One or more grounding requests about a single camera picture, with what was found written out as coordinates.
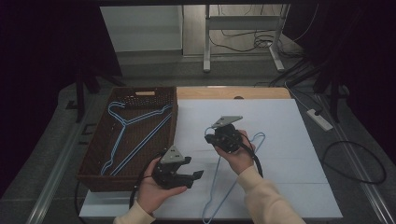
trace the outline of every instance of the person's right hand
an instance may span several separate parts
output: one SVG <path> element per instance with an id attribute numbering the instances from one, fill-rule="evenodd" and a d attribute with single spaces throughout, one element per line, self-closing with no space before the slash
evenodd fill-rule
<path id="1" fill-rule="evenodd" d="M 157 210 L 167 198 L 178 195 L 187 190 L 186 186 L 173 189 L 163 189 L 155 182 L 151 175 L 159 160 L 160 158 L 157 158 L 149 164 L 148 169 L 145 171 L 145 178 L 140 184 L 139 194 L 137 196 L 137 202 L 140 207 L 148 214 Z"/>
<path id="2" fill-rule="evenodd" d="M 248 137 L 247 132 L 244 130 L 238 130 L 238 131 L 242 134 L 243 144 L 245 144 L 247 147 L 250 147 L 250 143 L 247 139 Z M 215 147 L 215 150 L 222 158 L 224 158 L 228 163 L 230 163 L 231 169 L 233 169 L 233 171 L 236 172 L 237 175 L 240 175 L 248 167 L 254 164 L 250 154 L 244 148 L 240 147 L 238 150 L 236 150 L 233 153 L 227 153 L 224 150 L 222 150 L 220 147 Z"/>

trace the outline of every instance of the floor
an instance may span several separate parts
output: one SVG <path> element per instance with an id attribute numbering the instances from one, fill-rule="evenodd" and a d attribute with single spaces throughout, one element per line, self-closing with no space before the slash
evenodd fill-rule
<path id="1" fill-rule="evenodd" d="M 253 8 L 251 11 L 258 11 L 258 8 Z M 265 11 L 271 13 L 272 9 L 267 7 Z M 224 14 L 229 13 L 225 8 L 222 12 Z M 248 6 L 244 7 L 243 12 L 248 12 Z M 204 73 L 203 59 L 199 53 L 199 50 L 203 48 L 202 43 L 199 40 L 194 40 L 192 43 L 194 43 L 192 45 L 196 47 L 195 49 L 187 49 L 187 47 L 184 49 L 184 54 L 188 54 L 188 56 L 182 56 L 179 52 L 119 53 L 119 62 L 124 74 L 121 80 L 130 86 L 136 87 L 169 85 L 262 87 L 267 86 L 270 81 L 279 76 L 268 50 L 260 51 L 257 54 L 241 55 L 234 52 L 228 52 L 227 54 L 224 51 L 215 52 L 215 47 L 212 48 L 212 52 L 218 55 L 212 58 L 211 72 L 209 74 Z M 229 42 L 220 43 L 230 44 L 234 48 L 248 48 L 249 46 L 247 43 L 241 43 L 240 45 L 232 45 Z M 298 61 L 299 59 L 295 58 L 282 58 L 286 68 L 291 68 Z M 76 101 L 75 86 L 71 85 L 60 92 L 58 107 L 47 130 L 36 145 L 35 151 L 28 162 L 25 163 L 10 188 L 0 200 L 0 223 L 26 223 L 26 220 L 31 217 L 37 199 L 39 199 L 40 195 L 42 196 L 46 193 L 51 200 L 49 200 L 49 204 L 43 204 L 42 207 L 47 206 L 48 210 L 38 211 L 41 212 L 41 219 L 37 223 L 80 222 L 74 206 L 75 187 L 77 184 L 76 173 L 92 136 L 84 133 L 94 131 L 92 124 L 97 123 L 99 120 L 105 107 L 104 101 L 113 86 L 100 78 L 99 82 L 102 87 L 99 93 L 90 94 L 85 91 L 87 116 L 81 125 L 75 123 L 77 118 L 76 110 L 66 109 L 70 101 Z M 333 122 L 326 110 L 322 113 L 325 119 L 330 121 L 337 130 L 341 131 L 325 133 L 306 115 L 306 106 L 318 109 L 318 104 L 320 104 L 328 108 L 326 94 L 314 94 L 312 92 L 312 84 L 314 82 L 315 78 L 308 79 L 291 89 L 291 91 L 301 101 L 301 104 L 298 104 L 301 116 L 318 156 L 322 156 L 326 147 L 331 143 L 346 138 L 369 148 L 381 160 L 389 174 L 387 180 L 375 188 L 389 212 L 395 216 L 396 167 L 394 163 L 389 160 L 378 143 L 349 110 L 345 100 L 340 100 L 339 102 L 338 115 L 340 123 Z M 53 186 L 48 186 L 46 182 L 49 179 L 50 172 L 54 167 L 57 167 L 58 159 L 60 155 L 64 155 L 62 154 L 64 151 L 69 151 L 70 153 L 65 155 L 68 156 L 69 162 L 57 176 L 58 182 L 53 183 Z M 361 163 L 371 178 L 376 179 L 381 175 L 378 165 L 367 154 L 363 153 L 360 147 L 353 147 L 352 149 L 336 147 L 329 152 L 328 163 L 353 175 L 354 170 L 348 159 L 348 151 L 353 151 L 359 155 Z M 367 185 L 348 180 L 326 166 L 324 171 L 344 216 L 342 219 L 332 220 L 327 223 L 387 223 L 381 221 L 374 210 L 375 204 L 368 199 Z M 84 186 L 80 186 L 77 193 L 78 206 L 83 202 L 86 192 L 87 189 Z M 111 223 L 111 220 L 86 220 L 86 222 Z M 325 222 L 307 220 L 307 223 Z"/>

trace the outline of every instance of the black cable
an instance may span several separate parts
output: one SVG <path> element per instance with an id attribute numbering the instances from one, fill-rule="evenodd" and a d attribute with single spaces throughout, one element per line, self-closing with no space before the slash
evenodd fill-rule
<path id="1" fill-rule="evenodd" d="M 236 141 L 235 139 L 233 139 L 232 137 L 230 137 L 230 136 L 227 135 L 227 134 L 219 133 L 219 135 L 222 136 L 222 137 L 228 138 L 228 140 L 232 141 L 233 143 L 239 145 L 241 148 L 243 148 L 244 150 L 246 150 L 247 153 L 250 155 L 250 157 L 251 157 L 251 158 L 254 160 L 254 162 L 256 163 L 257 171 L 259 172 L 259 175 L 260 175 L 261 177 L 263 177 L 263 175 L 262 175 L 262 164 L 260 163 L 260 160 L 259 160 L 259 158 L 256 156 L 256 154 L 254 154 L 253 147 L 252 147 L 252 148 L 249 148 L 247 145 L 243 144 L 242 142 Z"/>
<path id="2" fill-rule="evenodd" d="M 250 9 L 245 13 L 244 16 L 246 16 L 251 11 L 252 8 L 253 8 L 253 5 L 250 5 Z"/>
<path id="3" fill-rule="evenodd" d="M 217 47 L 222 47 L 222 48 L 226 48 L 226 49 L 231 49 L 231 50 L 234 50 L 234 51 L 237 51 L 237 52 L 249 52 L 249 51 L 252 51 L 252 50 L 255 49 L 255 48 L 252 48 L 252 49 L 233 49 L 233 48 L 230 48 L 230 47 L 225 46 L 225 45 L 220 45 L 220 44 L 214 43 L 213 40 L 212 40 L 212 38 L 210 38 L 210 36 L 209 36 L 209 40 L 210 40 L 210 42 L 212 42 L 213 45 L 215 45 L 215 46 L 217 46 Z"/>
<path id="4" fill-rule="evenodd" d="M 82 217 L 79 216 L 79 209 L 78 209 L 78 188 L 79 188 L 79 181 L 77 181 L 76 188 L 75 188 L 75 200 L 74 200 L 75 210 L 76 210 L 76 214 L 77 214 L 77 217 L 78 217 L 79 221 L 80 221 L 81 223 L 87 224 L 87 222 L 85 222 L 85 220 L 84 220 Z"/>
<path id="5" fill-rule="evenodd" d="M 276 77 L 274 80 L 272 80 L 269 84 L 268 87 L 274 87 L 275 84 L 282 78 L 288 76 L 291 72 L 295 71 L 299 67 L 303 66 L 303 64 L 307 63 L 306 58 L 302 58 L 299 62 L 297 62 L 293 67 L 282 73 L 279 77 Z"/>
<path id="6" fill-rule="evenodd" d="M 150 164 L 153 160 L 155 160 L 156 158 L 160 157 L 161 155 L 162 155 L 161 152 L 155 154 L 154 157 L 153 157 L 151 160 L 148 160 L 148 162 L 147 162 L 147 163 L 145 164 L 145 166 L 143 167 L 143 169 L 142 169 L 142 171 L 140 172 L 140 174 L 139 174 L 139 176 L 138 176 L 136 182 L 134 183 L 134 188 L 132 189 L 131 197 L 129 198 L 129 208 L 131 208 L 131 207 L 134 205 L 134 196 L 136 195 L 136 193 L 137 193 L 137 191 L 138 191 L 138 189 L 139 189 L 139 186 L 140 186 L 140 184 L 142 183 L 143 179 L 146 178 L 146 177 L 151 177 L 151 175 L 150 175 L 150 176 L 144 176 L 146 170 L 147 170 L 148 167 L 149 167 L 149 164 Z"/>
<path id="7" fill-rule="evenodd" d="M 347 175 L 346 173 L 344 173 L 344 172 L 338 170 L 337 168 L 335 168 L 335 167 L 331 166 L 329 163 L 327 163 L 327 162 L 325 161 L 325 159 L 326 159 L 326 155 L 327 155 L 327 153 L 329 152 L 329 150 L 330 150 L 332 147 L 334 147 L 335 145 L 338 145 L 338 144 L 341 144 L 341 143 L 355 145 L 355 146 L 358 146 L 358 147 L 362 148 L 364 151 L 368 152 L 368 153 L 375 159 L 375 161 L 379 164 L 379 166 L 381 167 L 381 170 L 382 170 L 382 178 L 379 179 L 379 180 L 377 180 L 377 181 L 368 181 L 368 180 L 358 179 L 358 178 L 356 178 L 356 177 L 354 177 L 354 176 Z M 341 175 L 341 176 L 343 176 L 343 177 L 345 177 L 345 178 L 347 178 L 347 179 L 350 179 L 350 180 L 359 182 L 359 183 L 379 185 L 379 184 L 384 183 L 385 180 L 387 179 L 387 171 L 385 170 L 385 167 L 384 167 L 384 165 L 382 164 L 382 162 L 379 160 L 379 158 L 378 158 L 373 152 L 371 152 L 367 147 L 364 147 L 364 146 L 362 146 L 362 145 L 360 145 L 360 144 L 358 144 L 358 143 L 355 143 L 355 142 L 351 142 L 351 141 L 338 141 L 338 142 L 334 142 L 334 143 L 330 144 L 328 147 L 326 147 L 326 149 L 325 149 L 325 151 L 324 151 L 324 154 L 323 154 L 322 158 L 319 159 L 319 160 L 320 160 L 320 163 L 321 163 L 322 166 L 323 166 L 323 165 L 326 165 L 327 167 L 329 167 L 330 169 L 332 169 L 333 171 L 335 171 L 337 174 L 339 174 L 339 175 Z"/>
<path id="8" fill-rule="evenodd" d="M 256 33 L 254 33 L 254 43 L 253 46 L 257 49 L 267 49 L 270 47 L 269 43 L 273 43 L 272 40 L 267 40 L 267 39 L 261 39 L 261 37 L 271 37 L 274 38 L 272 35 L 256 35 Z"/>
<path id="9" fill-rule="evenodd" d="M 248 140 L 248 137 L 247 137 L 246 135 L 242 134 L 242 133 L 239 133 L 239 134 L 242 135 L 242 136 L 244 136 L 244 137 L 247 139 L 248 144 L 250 145 L 250 148 L 251 148 L 252 150 L 254 150 L 253 145 L 251 145 L 251 142 Z"/>
<path id="10" fill-rule="evenodd" d="M 297 72 L 295 72 L 294 74 L 292 74 L 291 76 L 289 76 L 289 77 L 287 77 L 287 78 L 285 79 L 285 82 L 289 82 L 289 79 L 294 78 L 294 77 L 296 77 L 297 75 L 299 75 L 301 72 L 303 72 L 305 69 L 307 69 L 307 68 L 309 67 L 309 65 L 310 65 L 310 63 L 307 62 L 307 63 L 305 64 L 305 67 L 304 67 L 304 68 L 301 68 L 301 66 L 300 66 L 300 67 L 299 67 L 299 70 L 298 70 Z"/>

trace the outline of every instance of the cable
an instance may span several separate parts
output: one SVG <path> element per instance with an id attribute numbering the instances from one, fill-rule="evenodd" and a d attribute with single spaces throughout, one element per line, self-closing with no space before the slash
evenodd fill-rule
<path id="1" fill-rule="evenodd" d="M 269 84 L 268 87 L 274 87 L 275 84 L 282 78 L 288 76 L 291 72 L 295 71 L 299 67 L 303 66 L 303 64 L 307 63 L 306 58 L 302 58 L 299 62 L 297 62 L 293 67 L 285 71 L 283 74 L 281 74 L 279 77 L 276 77 L 274 80 L 272 80 Z"/>
<path id="2" fill-rule="evenodd" d="M 148 167 L 149 167 L 149 164 L 150 164 L 153 160 L 155 160 L 156 158 L 160 157 L 161 155 L 162 155 L 162 153 L 161 153 L 161 152 L 158 152 L 157 154 L 155 154 L 155 155 L 151 158 L 151 160 L 148 160 L 148 161 L 146 162 L 146 164 L 143 166 L 142 171 L 140 171 L 140 174 L 139 174 L 139 176 L 138 176 L 136 182 L 134 183 L 134 188 L 132 189 L 131 197 L 129 198 L 129 208 L 131 208 L 131 207 L 134 205 L 134 196 L 136 195 L 136 193 L 137 193 L 137 191 L 138 191 L 138 189 L 139 189 L 139 186 L 140 186 L 140 184 L 142 183 L 143 179 L 144 179 L 144 178 L 147 178 L 147 177 L 151 177 L 151 175 L 150 175 L 150 176 L 144 176 L 146 170 L 147 170 Z"/>
<path id="3" fill-rule="evenodd" d="M 79 209 L 78 209 L 78 188 L 79 188 L 79 181 L 77 181 L 76 188 L 75 188 L 75 198 L 74 198 L 75 210 L 76 210 L 76 214 L 77 214 L 77 217 L 78 217 L 79 221 L 80 221 L 81 223 L 87 224 L 87 222 L 85 222 L 85 220 L 84 220 L 82 217 L 79 216 Z"/>
<path id="4" fill-rule="evenodd" d="M 209 40 L 210 40 L 210 42 L 212 42 L 212 44 L 214 46 L 230 49 L 230 50 L 237 51 L 237 52 L 249 52 L 249 51 L 252 51 L 252 50 L 256 49 L 256 47 L 253 47 L 251 49 L 233 49 L 233 48 L 225 46 L 225 45 L 216 44 L 215 42 L 213 42 L 213 40 L 212 40 L 212 38 L 210 36 L 209 36 Z"/>
<path id="5" fill-rule="evenodd" d="M 207 128 L 207 129 L 205 130 L 205 135 L 206 135 L 207 130 L 209 130 L 209 129 L 213 129 L 213 128 L 211 128 L 211 127 Z M 250 143 L 250 142 L 253 142 L 258 136 L 261 136 L 261 137 L 262 137 L 262 140 L 260 141 L 260 143 L 259 143 L 258 146 L 256 147 L 255 152 L 257 152 L 257 151 L 261 148 L 262 143 L 263 143 L 264 140 L 265 140 L 265 134 L 264 134 L 264 133 L 256 133 L 256 134 L 253 136 L 253 138 L 252 138 L 251 140 L 248 140 L 248 138 L 247 138 L 247 140 L 248 140 L 249 143 Z M 206 212 L 206 209 L 207 209 L 207 207 L 212 203 L 212 200 L 213 200 L 213 189 L 214 189 L 214 186 L 215 186 L 215 180 L 216 180 L 216 177 L 217 177 L 217 174 L 218 174 L 218 170 L 219 170 L 220 159 L 221 159 L 221 157 L 219 157 L 219 159 L 218 159 L 218 164 L 217 164 L 217 166 L 216 166 L 215 174 L 214 174 L 214 176 L 213 176 L 212 186 L 211 186 L 211 188 L 210 188 L 210 193 L 209 193 L 209 195 L 210 195 L 209 201 L 206 203 L 206 205 L 205 205 L 205 207 L 204 207 L 204 211 L 202 212 L 202 221 L 203 221 L 204 224 L 210 224 L 210 222 L 213 220 L 213 218 L 215 217 L 216 213 L 220 210 L 221 206 L 223 205 L 223 203 L 224 203 L 225 200 L 227 199 L 228 195 L 230 195 L 231 191 L 233 190 L 233 187 L 234 187 L 235 184 L 236 184 L 236 180 L 235 180 L 235 181 L 233 182 L 233 184 L 231 185 L 231 187 L 229 188 L 229 190 L 227 191 L 227 193 L 225 194 L 225 196 L 223 197 L 223 199 L 221 200 L 221 202 L 219 203 L 219 205 L 218 205 L 218 207 L 216 208 L 215 212 L 214 212 L 214 213 L 212 214 L 212 216 L 210 217 L 210 219 L 209 219 L 208 221 L 205 221 L 205 212 Z"/>
<path id="6" fill-rule="evenodd" d="M 267 40 L 267 39 L 261 39 L 261 37 L 272 37 L 274 38 L 272 35 L 256 35 L 256 33 L 254 33 L 254 43 L 253 46 L 256 49 L 267 49 L 270 47 L 270 44 L 273 43 L 272 40 Z"/>
<path id="7" fill-rule="evenodd" d="M 318 8 L 319 8 L 319 4 L 317 4 L 317 8 L 315 9 L 314 16 L 312 17 L 312 20 L 311 20 L 311 22 L 309 23 L 308 28 L 306 28 L 305 32 L 303 32 L 302 35 L 300 35 L 299 37 L 293 39 L 293 42 L 296 42 L 296 41 L 299 40 L 301 37 L 303 37 L 303 36 L 306 34 L 306 32 L 308 32 L 308 30 L 311 28 L 312 23 L 314 23 L 315 17 L 317 16 Z"/>
<path id="8" fill-rule="evenodd" d="M 307 69 L 307 68 L 309 67 L 309 65 L 310 65 L 310 63 L 306 63 L 304 68 L 300 67 L 298 71 L 296 71 L 294 74 L 288 76 L 288 77 L 285 79 L 285 81 L 289 81 L 289 79 L 291 79 L 291 78 L 293 78 L 293 77 L 296 77 L 298 74 L 300 74 L 300 73 L 303 72 L 305 69 Z"/>
<path id="9" fill-rule="evenodd" d="M 239 133 L 239 135 L 242 135 L 242 136 L 244 136 L 247 139 L 248 144 L 250 146 L 250 149 L 253 150 L 253 145 L 251 145 L 251 142 L 248 140 L 248 137 L 246 135 L 242 134 L 242 133 Z"/>
<path id="10" fill-rule="evenodd" d="M 300 103 L 301 105 L 303 105 L 303 106 L 306 108 L 306 110 L 309 110 L 309 107 L 306 106 L 303 102 L 301 102 L 300 99 L 294 94 L 294 92 L 291 91 L 291 90 L 289 89 L 288 84 L 287 84 L 287 81 L 285 81 L 285 87 L 286 87 L 286 89 L 288 89 L 288 91 L 294 96 L 294 99 L 296 99 L 296 101 L 298 101 L 298 103 Z"/>
<path id="11" fill-rule="evenodd" d="M 227 134 L 220 134 L 220 136 L 227 138 L 228 140 L 232 141 L 235 144 L 238 144 L 241 148 L 243 148 L 256 163 L 257 171 L 259 172 L 259 175 L 262 177 L 262 164 L 260 163 L 260 160 L 259 160 L 259 158 L 257 158 L 256 154 L 254 154 L 254 151 L 252 150 L 252 148 L 247 147 L 242 142 L 236 141 L 235 139 L 231 138 Z"/>
<path id="12" fill-rule="evenodd" d="M 336 169 L 335 167 L 333 167 L 333 166 L 331 166 L 329 163 L 327 163 L 327 162 L 325 161 L 325 160 L 326 160 L 326 155 L 327 155 L 327 153 L 329 152 L 329 150 L 330 150 L 332 147 L 334 147 L 334 146 L 336 146 L 336 145 L 338 145 L 338 144 L 351 144 L 351 145 L 355 145 L 355 146 L 360 147 L 361 149 L 363 149 L 363 150 L 366 151 L 367 153 L 369 153 L 369 154 L 375 159 L 375 161 L 379 164 L 379 166 L 381 167 L 381 170 L 382 170 L 382 178 L 380 178 L 380 179 L 377 180 L 377 181 L 368 181 L 368 180 L 358 179 L 358 178 L 356 178 L 356 177 L 354 177 L 354 176 L 348 175 L 348 174 L 346 174 L 346 173 L 344 173 L 344 172 L 342 172 L 342 171 Z M 323 165 L 326 165 L 327 167 L 329 167 L 330 169 L 332 169 L 333 171 L 335 171 L 337 174 L 339 174 L 339 175 L 341 175 L 341 176 L 343 176 L 343 177 L 345 177 L 345 178 L 347 178 L 347 179 L 350 179 L 350 180 L 359 182 L 359 183 L 379 185 L 379 184 L 384 183 L 385 180 L 387 179 L 387 171 L 385 170 L 385 167 L 384 167 L 384 165 L 382 164 L 381 160 L 380 160 L 373 152 L 371 152 L 367 147 L 364 147 L 364 146 L 362 146 L 362 145 L 360 145 L 360 144 L 358 144 L 358 143 L 355 143 L 355 142 L 351 142 L 351 141 L 338 141 L 338 142 L 334 142 L 334 143 L 330 144 L 328 147 L 326 147 L 326 149 L 325 149 L 325 151 L 324 151 L 324 154 L 323 154 L 322 158 L 319 159 L 319 160 L 320 160 L 320 163 L 321 163 L 322 166 L 323 166 Z"/>
<path id="13" fill-rule="evenodd" d="M 244 14 L 244 16 L 246 16 L 251 11 L 252 7 L 253 7 L 253 5 L 250 5 L 250 9 Z"/>
<path id="14" fill-rule="evenodd" d="M 317 106 L 319 106 L 320 109 L 317 110 L 317 113 L 316 113 L 315 115 L 319 115 L 320 112 L 323 111 L 323 106 L 322 106 L 320 103 L 318 103 L 312 96 L 306 94 L 306 93 L 303 92 L 303 91 L 299 91 L 299 90 L 297 90 L 297 89 L 295 89 L 295 90 L 296 90 L 297 92 L 299 92 L 300 94 L 305 95 L 306 97 L 308 97 L 309 99 L 311 99 Z"/>

